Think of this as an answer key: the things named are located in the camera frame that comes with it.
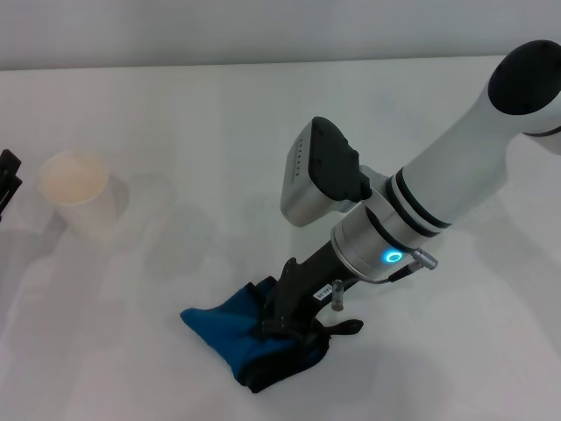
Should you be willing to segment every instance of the blue cloth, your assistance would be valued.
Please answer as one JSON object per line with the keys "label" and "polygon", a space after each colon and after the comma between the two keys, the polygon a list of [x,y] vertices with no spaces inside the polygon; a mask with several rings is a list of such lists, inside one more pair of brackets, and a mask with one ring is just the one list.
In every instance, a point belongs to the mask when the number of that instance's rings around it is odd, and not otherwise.
{"label": "blue cloth", "polygon": [[[267,278],[256,287],[266,297],[274,287],[274,280]],[[252,336],[260,310],[259,299],[243,287],[224,304],[210,310],[187,309],[181,313],[181,319],[224,358],[239,380],[241,370],[251,361],[295,346],[292,339]]]}

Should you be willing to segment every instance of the cable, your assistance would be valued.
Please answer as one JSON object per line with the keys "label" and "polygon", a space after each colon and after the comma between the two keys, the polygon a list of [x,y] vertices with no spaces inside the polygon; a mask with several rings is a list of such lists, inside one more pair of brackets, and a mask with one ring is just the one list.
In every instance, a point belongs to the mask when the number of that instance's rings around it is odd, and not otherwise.
{"label": "cable", "polygon": [[386,279],[379,279],[377,281],[371,281],[370,279],[351,278],[351,279],[348,279],[345,282],[344,286],[346,287],[349,283],[357,282],[357,281],[369,283],[371,285],[383,285],[385,283],[396,282],[396,281],[399,281],[400,279],[403,279],[403,278],[413,274],[414,272],[416,272],[417,270],[419,270],[421,268],[423,268],[423,265],[421,265],[417,261],[413,261],[413,262],[409,263],[407,266],[404,266],[403,268],[393,272]]}

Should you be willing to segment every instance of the cup rim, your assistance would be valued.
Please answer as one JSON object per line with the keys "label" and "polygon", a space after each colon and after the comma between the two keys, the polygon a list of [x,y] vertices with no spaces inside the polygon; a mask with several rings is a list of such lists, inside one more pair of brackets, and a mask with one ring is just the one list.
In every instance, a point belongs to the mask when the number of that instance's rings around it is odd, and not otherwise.
{"label": "cup rim", "polygon": [[[88,197],[85,200],[81,200],[81,201],[76,201],[76,202],[55,202],[53,200],[51,200],[49,197],[47,197],[47,195],[45,194],[45,190],[43,189],[43,175],[45,170],[47,169],[47,167],[51,164],[53,164],[53,161],[56,161],[60,158],[63,158],[64,156],[69,156],[69,155],[87,155],[87,156],[91,156],[96,158],[96,160],[98,161],[98,163],[100,164],[101,168],[103,169],[103,182],[101,183],[101,187],[99,189],[99,191],[97,191],[94,195],[92,195],[91,197]],[[103,160],[101,159],[101,156],[98,153],[94,153],[94,152],[90,152],[90,151],[63,151],[63,152],[59,152],[55,155],[53,155],[52,157],[50,157],[48,160],[46,160],[45,162],[43,162],[43,164],[41,165],[40,169],[39,169],[39,180],[38,180],[38,190],[41,192],[41,195],[43,196],[43,198],[49,202],[50,204],[56,205],[56,206],[79,206],[81,204],[86,204],[88,202],[91,202],[92,200],[97,199],[105,190],[105,188],[107,187],[107,184],[109,183],[109,179],[110,179],[110,174],[109,174],[109,169],[107,168],[107,166],[105,165],[105,163],[103,162]]]}

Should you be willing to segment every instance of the black stripe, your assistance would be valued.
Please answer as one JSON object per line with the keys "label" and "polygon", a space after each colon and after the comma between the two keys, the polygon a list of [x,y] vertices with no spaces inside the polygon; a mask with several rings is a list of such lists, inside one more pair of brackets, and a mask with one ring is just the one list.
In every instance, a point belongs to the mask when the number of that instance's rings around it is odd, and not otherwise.
{"label": "black stripe", "polygon": [[424,209],[419,202],[417,202],[417,199],[413,197],[411,191],[407,187],[407,184],[405,184],[405,180],[403,180],[403,168],[400,169],[399,172],[395,175],[395,182],[397,182],[397,187],[399,188],[403,197],[405,197],[405,200],[407,200],[413,210],[417,212],[421,218],[423,218],[428,223],[437,226],[438,228],[444,229],[451,226],[451,224],[442,222],[441,220],[436,219],[435,217],[430,215],[430,213],[426,209]]}
{"label": "black stripe", "polygon": [[546,138],[547,136],[553,136],[554,134],[558,134],[561,132],[561,125],[557,129],[549,130],[548,132],[543,133],[524,133],[526,136],[530,136],[531,138]]}
{"label": "black stripe", "polygon": [[405,221],[405,223],[411,227],[411,229],[415,230],[416,232],[423,235],[424,237],[431,238],[431,237],[434,237],[435,235],[438,235],[438,232],[433,232],[433,231],[427,230],[424,226],[418,224],[407,213],[407,211],[405,210],[405,208],[403,207],[403,205],[400,203],[399,199],[395,195],[394,186],[392,186],[392,179],[391,178],[388,178],[386,180],[386,194],[387,194],[387,198],[389,199],[389,202],[391,203],[391,205],[394,206],[394,209],[397,211],[397,213],[399,214],[401,219],[403,219]]}
{"label": "black stripe", "polygon": [[382,226],[382,224],[380,223],[380,221],[378,220],[378,218],[376,217],[376,215],[374,215],[374,212],[372,212],[371,210],[369,210],[367,207],[365,207],[366,210],[366,216],[368,217],[368,220],[370,221],[370,223],[372,224],[372,226],[374,227],[374,229],[378,232],[378,234],[393,248],[399,250],[400,252],[404,252],[404,253],[413,253],[415,251],[414,248],[410,248],[407,246],[404,246],[402,243],[400,243],[397,239],[395,239],[394,237],[392,237],[392,235],[386,231],[386,229]]}

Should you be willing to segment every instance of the blue towel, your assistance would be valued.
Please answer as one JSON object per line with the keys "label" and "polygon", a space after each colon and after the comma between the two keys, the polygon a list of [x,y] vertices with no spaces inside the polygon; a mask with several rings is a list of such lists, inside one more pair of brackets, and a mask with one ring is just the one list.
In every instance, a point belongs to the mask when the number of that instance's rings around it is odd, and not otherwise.
{"label": "blue towel", "polygon": [[253,393],[315,366],[329,349],[330,334],[354,334],[362,327],[354,320],[352,332],[348,325],[341,332],[314,320],[305,341],[256,334],[263,303],[275,283],[269,277],[256,286],[246,285],[214,309],[181,313],[185,324],[224,358],[234,378]]}

